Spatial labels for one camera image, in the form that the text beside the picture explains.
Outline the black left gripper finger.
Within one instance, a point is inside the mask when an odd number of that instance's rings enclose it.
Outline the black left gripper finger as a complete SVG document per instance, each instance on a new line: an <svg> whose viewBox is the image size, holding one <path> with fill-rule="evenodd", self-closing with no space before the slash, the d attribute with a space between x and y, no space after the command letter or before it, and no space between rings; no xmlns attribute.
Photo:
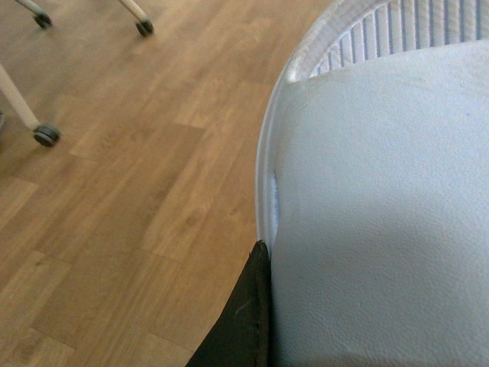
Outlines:
<svg viewBox="0 0 489 367"><path fill-rule="evenodd" d="M226 305L188 366L267 366L270 335L270 259L255 243Z"/></svg>

